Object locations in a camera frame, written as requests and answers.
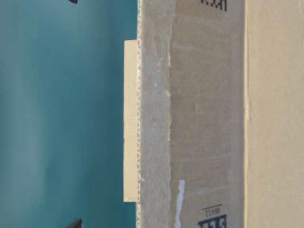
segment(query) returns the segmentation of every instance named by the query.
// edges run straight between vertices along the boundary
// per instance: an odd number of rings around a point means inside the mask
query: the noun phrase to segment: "black object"
[[[82,226],[82,219],[78,219],[76,221],[74,221],[73,223],[71,223],[70,225],[68,225],[66,228],[81,228]]]

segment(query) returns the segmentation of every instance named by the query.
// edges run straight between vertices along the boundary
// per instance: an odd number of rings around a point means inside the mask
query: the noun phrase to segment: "barcode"
[[[211,218],[198,223],[199,228],[227,228],[227,215]]]
[[[206,4],[207,6],[227,11],[227,1],[228,0],[201,0],[201,3]]]

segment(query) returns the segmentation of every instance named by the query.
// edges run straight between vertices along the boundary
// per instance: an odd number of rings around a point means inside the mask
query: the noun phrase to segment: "white paint mark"
[[[175,214],[175,228],[181,228],[181,208],[184,202],[184,193],[185,193],[185,180],[180,180],[179,194],[177,196],[176,202],[176,214]]]

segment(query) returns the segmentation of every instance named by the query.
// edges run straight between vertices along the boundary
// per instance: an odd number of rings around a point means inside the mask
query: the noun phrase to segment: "beige tape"
[[[124,42],[123,200],[137,202],[137,41]]]

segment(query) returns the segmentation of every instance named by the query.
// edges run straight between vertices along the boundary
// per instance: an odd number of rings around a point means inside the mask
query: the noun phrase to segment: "cardboard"
[[[139,1],[137,227],[303,226],[303,9]]]
[[[137,41],[124,42],[123,200],[137,202]]]

